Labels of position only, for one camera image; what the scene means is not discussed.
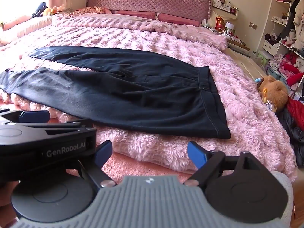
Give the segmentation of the black pants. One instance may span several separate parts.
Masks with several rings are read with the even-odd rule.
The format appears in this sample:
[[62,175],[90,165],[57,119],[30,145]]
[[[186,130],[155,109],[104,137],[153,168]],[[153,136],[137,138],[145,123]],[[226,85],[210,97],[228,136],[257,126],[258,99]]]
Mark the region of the black pants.
[[148,51],[82,46],[36,48],[32,58],[73,70],[1,73],[1,89],[108,127],[229,139],[224,106],[207,66]]

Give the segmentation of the pink bed sheet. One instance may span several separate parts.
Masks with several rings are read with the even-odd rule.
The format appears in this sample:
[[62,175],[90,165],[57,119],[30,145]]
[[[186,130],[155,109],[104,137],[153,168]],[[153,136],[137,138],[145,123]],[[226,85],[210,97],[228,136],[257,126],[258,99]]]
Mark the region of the pink bed sheet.
[[173,171],[157,164],[139,162],[116,152],[105,163],[102,170],[116,183],[120,183],[124,176],[176,175],[180,182],[184,182],[191,176],[191,174]]

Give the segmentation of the brown teddy bear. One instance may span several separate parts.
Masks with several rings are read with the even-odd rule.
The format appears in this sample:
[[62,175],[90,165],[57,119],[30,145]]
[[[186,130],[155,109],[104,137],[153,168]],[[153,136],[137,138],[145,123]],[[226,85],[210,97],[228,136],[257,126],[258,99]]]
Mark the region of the brown teddy bear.
[[260,79],[257,83],[257,91],[263,103],[274,113],[280,112],[289,98],[284,83],[271,75]]

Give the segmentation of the dark blue cloth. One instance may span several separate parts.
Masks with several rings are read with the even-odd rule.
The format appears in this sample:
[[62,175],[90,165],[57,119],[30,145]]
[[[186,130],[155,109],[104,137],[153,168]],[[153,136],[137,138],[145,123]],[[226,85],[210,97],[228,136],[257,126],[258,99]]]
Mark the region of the dark blue cloth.
[[38,8],[36,9],[36,11],[32,14],[32,18],[34,17],[42,17],[43,16],[43,12],[44,10],[47,8],[46,2],[42,2]]

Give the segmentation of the orange plush toy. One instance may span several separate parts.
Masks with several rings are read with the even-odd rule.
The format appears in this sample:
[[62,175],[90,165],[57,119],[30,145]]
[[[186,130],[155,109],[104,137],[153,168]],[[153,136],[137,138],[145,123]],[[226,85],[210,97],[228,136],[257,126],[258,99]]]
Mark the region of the orange plush toy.
[[54,7],[47,7],[44,11],[43,11],[43,16],[47,16],[47,15],[55,15],[58,11],[58,8],[56,6]]

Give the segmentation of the bedside table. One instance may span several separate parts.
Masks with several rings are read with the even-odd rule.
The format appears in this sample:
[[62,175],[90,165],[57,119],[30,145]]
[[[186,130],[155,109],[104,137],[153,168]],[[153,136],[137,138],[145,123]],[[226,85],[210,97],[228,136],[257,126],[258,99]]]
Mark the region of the bedside table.
[[240,39],[238,39],[236,36],[233,36],[234,34],[234,29],[235,29],[235,23],[238,20],[238,15],[233,15],[229,12],[226,12],[224,10],[221,10],[216,7],[211,8],[211,17],[210,19],[215,19],[216,23],[217,22],[223,22],[224,26],[224,32],[227,31],[227,28],[225,27],[226,24],[231,24],[233,26],[233,29],[229,32],[228,37],[228,43],[227,45],[233,50],[238,53],[241,53],[245,56],[250,57],[249,52],[250,48],[246,46],[245,43],[243,43]]

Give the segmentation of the red pillow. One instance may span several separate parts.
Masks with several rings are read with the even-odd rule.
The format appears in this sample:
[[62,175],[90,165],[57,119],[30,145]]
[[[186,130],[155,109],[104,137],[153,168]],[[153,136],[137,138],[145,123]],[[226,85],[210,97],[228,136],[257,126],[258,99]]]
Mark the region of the red pillow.
[[200,22],[192,19],[187,19],[183,17],[177,17],[174,15],[169,15],[169,14],[164,14],[164,13],[159,13],[157,15],[157,18],[159,21],[166,22],[166,23],[174,23],[178,25],[192,25],[195,27],[200,26]]

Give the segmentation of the white open shelf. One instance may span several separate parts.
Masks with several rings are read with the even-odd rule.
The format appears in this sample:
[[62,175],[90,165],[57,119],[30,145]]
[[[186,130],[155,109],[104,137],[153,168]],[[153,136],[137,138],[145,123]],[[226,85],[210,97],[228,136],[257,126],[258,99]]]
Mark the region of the white open shelf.
[[271,0],[262,37],[257,52],[274,57],[286,54],[293,44],[286,45],[286,37],[280,34],[286,28],[291,16],[290,9],[296,0]]

